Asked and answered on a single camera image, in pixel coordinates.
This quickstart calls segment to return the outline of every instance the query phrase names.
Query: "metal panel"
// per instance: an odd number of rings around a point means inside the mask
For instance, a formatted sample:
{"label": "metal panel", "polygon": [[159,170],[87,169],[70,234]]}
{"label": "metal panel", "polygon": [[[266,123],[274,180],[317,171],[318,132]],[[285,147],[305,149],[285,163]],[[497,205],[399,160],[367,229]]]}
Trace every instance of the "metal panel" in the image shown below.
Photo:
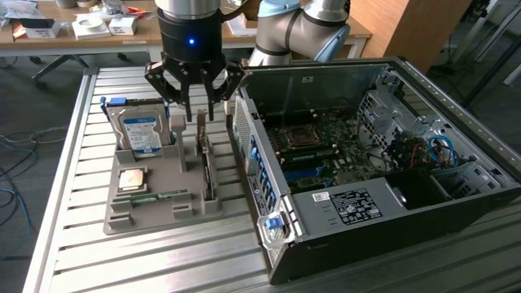
{"label": "metal panel", "polygon": [[[142,72],[105,68],[99,75],[115,85]],[[114,135],[85,135],[86,114],[101,113],[87,91],[95,80],[85,76],[79,88],[23,292],[474,293],[521,288],[521,200],[458,234],[275,287],[267,285],[246,208],[227,219],[106,236],[95,210],[103,208],[109,176],[90,162],[111,160]],[[226,134],[210,140],[223,155],[215,159],[221,191],[245,207]]]}

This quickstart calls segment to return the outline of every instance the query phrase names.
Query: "robotic arm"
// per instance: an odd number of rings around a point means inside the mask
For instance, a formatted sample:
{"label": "robotic arm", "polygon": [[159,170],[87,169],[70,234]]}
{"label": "robotic arm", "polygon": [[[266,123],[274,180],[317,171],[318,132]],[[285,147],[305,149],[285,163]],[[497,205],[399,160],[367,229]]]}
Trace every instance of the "robotic arm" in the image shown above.
{"label": "robotic arm", "polygon": [[303,8],[299,0],[263,0],[249,65],[289,64],[291,51],[329,62],[347,37],[349,9],[350,0],[311,0]]}
{"label": "robotic arm", "polygon": [[[213,107],[231,96],[243,72],[222,55],[221,24],[241,14],[247,0],[230,14],[219,11],[221,0],[155,0],[163,59],[150,63],[145,79],[167,103],[186,110],[189,86],[202,84],[207,95],[209,119]],[[291,62],[294,51],[318,62],[333,59],[347,37],[345,23],[350,0],[311,0],[299,8],[299,0],[262,0],[258,9],[255,49],[250,66]],[[213,80],[225,69],[225,81],[214,89]],[[167,71],[181,83],[175,89],[163,78]]]}
{"label": "robotic arm", "polygon": [[[147,64],[145,79],[167,103],[185,108],[187,121],[191,121],[189,86],[202,84],[213,120],[213,107],[229,99],[243,75],[238,64],[226,61],[221,52],[221,24],[239,15],[243,5],[226,15],[218,9],[221,0],[155,0],[155,5],[163,58]],[[211,82],[222,69],[225,81],[214,89]],[[181,83],[179,89],[163,78],[165,70]]]}

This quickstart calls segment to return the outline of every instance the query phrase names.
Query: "blue hard drive label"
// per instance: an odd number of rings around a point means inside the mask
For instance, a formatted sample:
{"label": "blue hard drive label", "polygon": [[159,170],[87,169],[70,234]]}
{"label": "blue hard drive label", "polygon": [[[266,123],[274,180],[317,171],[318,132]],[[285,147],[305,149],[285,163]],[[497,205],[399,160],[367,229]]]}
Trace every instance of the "blue hard drive label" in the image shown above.
{"label": "blue hard drive label", "polygon": [[135,157],[151,157],[161,150],[159,134],[153,130],[157,119],[153,117],[122,120],[123,130],[129,138]]}

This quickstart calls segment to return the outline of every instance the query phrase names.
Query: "hard drive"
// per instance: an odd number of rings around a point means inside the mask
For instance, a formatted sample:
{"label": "hard drive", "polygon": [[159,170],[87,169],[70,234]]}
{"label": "hard drive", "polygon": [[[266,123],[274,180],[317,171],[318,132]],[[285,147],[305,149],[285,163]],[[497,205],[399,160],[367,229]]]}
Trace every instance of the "hard drive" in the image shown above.
{"label": "hard drive", "polygon": [[137,158],[157,155],[170,145],[167,112],[161,99],[111,98],[102,109],[111,124],[119,150],[133,150]]}

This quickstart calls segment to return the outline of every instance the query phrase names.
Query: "cooling vent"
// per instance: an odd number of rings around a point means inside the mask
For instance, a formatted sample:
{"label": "cooling vent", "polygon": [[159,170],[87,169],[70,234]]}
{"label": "cooling vent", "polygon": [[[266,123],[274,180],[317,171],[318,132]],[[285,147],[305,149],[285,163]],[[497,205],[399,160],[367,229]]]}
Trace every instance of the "cooling vent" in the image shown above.
{"label": "cooling vent", "polygon": [[243,112],[242,104],[235,101],[235,131],[238,144],[242,150],[242,156],[250,153],[250,126],[246,120],[246,113]]}

